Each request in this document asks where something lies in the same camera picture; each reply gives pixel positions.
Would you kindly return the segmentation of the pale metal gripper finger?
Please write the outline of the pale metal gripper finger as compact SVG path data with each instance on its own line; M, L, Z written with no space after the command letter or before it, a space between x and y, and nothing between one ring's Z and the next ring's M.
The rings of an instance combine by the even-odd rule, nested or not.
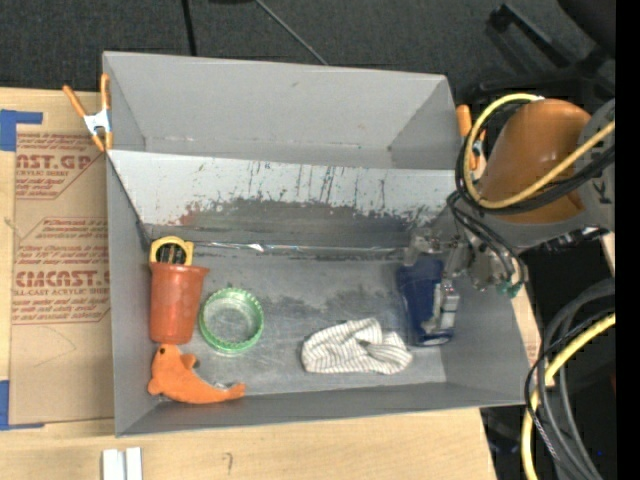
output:
M441 320L441 284L436 283L433 289L433 305L431 316L422 322L422 328L426 333L436 333L440 330Z
M441 295L441 327L443 329L453 329L455 327L460 295L451 280L445 279L442 281Z

